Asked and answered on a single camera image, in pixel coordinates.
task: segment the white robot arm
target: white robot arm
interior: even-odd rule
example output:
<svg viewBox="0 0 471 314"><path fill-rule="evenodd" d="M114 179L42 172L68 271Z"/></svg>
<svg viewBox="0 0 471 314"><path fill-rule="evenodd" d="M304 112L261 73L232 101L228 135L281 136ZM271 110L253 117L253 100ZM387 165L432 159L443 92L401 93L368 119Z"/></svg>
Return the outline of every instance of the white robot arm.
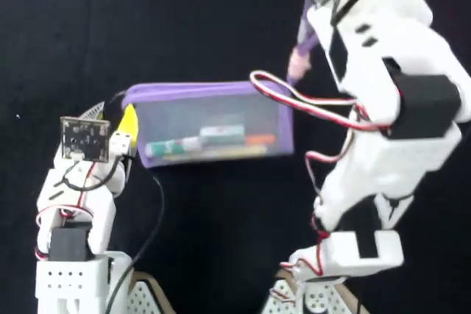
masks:
<svg viewBox="0 0 471 314"><path fill-rule="evenodd" d="M81 119L97 118L103 105ZM103 314L118 278L131 259L107 251L119 196L127 182L132 137L118 128L109 139L109 161L66 160L59 147L38 198L40 227L36 297L38 314ZM113 314L125 314L130 274L113 302Z"/></svg>
<svg viewBox="0 0 471 314"><path fill-rule="evenodd" d="M432 12L424 0L358 0L338 23L333 21L336 12L349 0L314 1L301 30L315 32L339 91L355 99L349 118L357 128L350 128L351 140L338 157L323 157L336 165L316 190L313 220L324 229L319 244L281 263L301 294L307 281L333 284L403 263L400 237L392 227L424 175L440 169L461 140L456 123L471 119L471 78L447 41L430 28ZM295 50L290 65L296 63L300 56ZM300 70L290 67L288 72ZM306 99L291 88L302 103L279 99L260 87L258 74L270 77L252 73L262 93L335 121L319 109L321 99ZM345 223L365 198L374 199L380 221L378 228L366 231Z"/></svg>

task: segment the yellow connector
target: yellow connector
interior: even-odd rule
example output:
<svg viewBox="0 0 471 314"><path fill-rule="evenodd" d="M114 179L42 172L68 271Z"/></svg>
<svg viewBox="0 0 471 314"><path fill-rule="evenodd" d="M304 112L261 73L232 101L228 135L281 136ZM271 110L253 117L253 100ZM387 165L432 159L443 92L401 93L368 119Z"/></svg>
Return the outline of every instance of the yellow connector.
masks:
<svg viewBox="0 0 471 314"><path fill-rule="evenodd" d="M124 109L123 118L121 119L121 123L119 123L118 130L131 135L131 146L136 147L138 142L139 123L138 115L136 114L132 104L128 104Z"/></svg>

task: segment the black cloth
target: black cloth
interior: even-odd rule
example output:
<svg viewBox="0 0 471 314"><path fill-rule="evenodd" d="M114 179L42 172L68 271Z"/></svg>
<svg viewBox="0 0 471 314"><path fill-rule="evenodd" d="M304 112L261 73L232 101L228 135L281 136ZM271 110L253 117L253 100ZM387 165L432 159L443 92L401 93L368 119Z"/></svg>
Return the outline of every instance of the black cloth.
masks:
<svg viewBox="0 0 471 314"><path fill-rule="evenodd" d="M435 28L471 71L470 0L428 0ZM0 311L35 312L35 202L52 166L59 117L139 82L247 79L286 70L303 0L0 0ZM321 49L300 85L332 96ZM137 269L163 286L178 313L256 313L277 264L315 241L307 149L334 153L343 129L295 115L292 157L156 170L165 221ZM460 310L471 248L464 141L428 176L397 229L405 263L353 284L371 313ZM315 165L323 177L328 167ZM111 247L133 255L156 222L157 188L134 167L116 201Z"/></svg>

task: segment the transparent pencil case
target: transparent pencil case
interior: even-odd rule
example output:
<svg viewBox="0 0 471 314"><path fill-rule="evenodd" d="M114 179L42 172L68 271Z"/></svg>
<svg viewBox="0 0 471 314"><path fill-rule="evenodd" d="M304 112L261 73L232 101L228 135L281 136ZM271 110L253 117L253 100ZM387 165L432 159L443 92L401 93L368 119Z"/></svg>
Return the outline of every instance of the transparent pencil case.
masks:
<svg viewBox="0 0 471 314"><path fill-rule="evenodd" d="M272 82L265 85L277 92ZM249 82L132 86L122 101L138 116L145 167L291 154L291 111Z"/></svg>

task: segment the marker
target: marker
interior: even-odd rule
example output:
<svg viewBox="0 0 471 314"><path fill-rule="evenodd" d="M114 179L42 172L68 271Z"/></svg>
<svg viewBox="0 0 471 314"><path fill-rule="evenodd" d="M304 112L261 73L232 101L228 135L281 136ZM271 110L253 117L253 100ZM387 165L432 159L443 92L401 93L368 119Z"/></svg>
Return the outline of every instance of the marker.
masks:
<svg viewBox="0 0 471 314"><path fill-rule="evenodd" d="M165 161L189 161L189 160L211 160L220 158L244 158L263 156L268 149L263 145L252 146L227 146L221 148L201 150L184 154L166 154L162 158Z"/></svg>
<svg viewBox="0 0 471 314"><path fill-rule="evenodd" d="M145 154L148 158L151 158L173 154L185 154L187 152L200 151L201 149L201 140L198 136L195 136L179 140L167 140L158 141L155 143L147 143Z"/></svg>
<svg viewBox="0 0 471 314"><path fill-rule="evenodd" d="M199 131L204 147L220 145L245 145L243 125L205 126Z"/></svg>
<svg viewBox="0 0 471 314"><path fill-rule="evenodd" d="M247 135L247 145L273 145L277 138L272 134Z"/></svg>

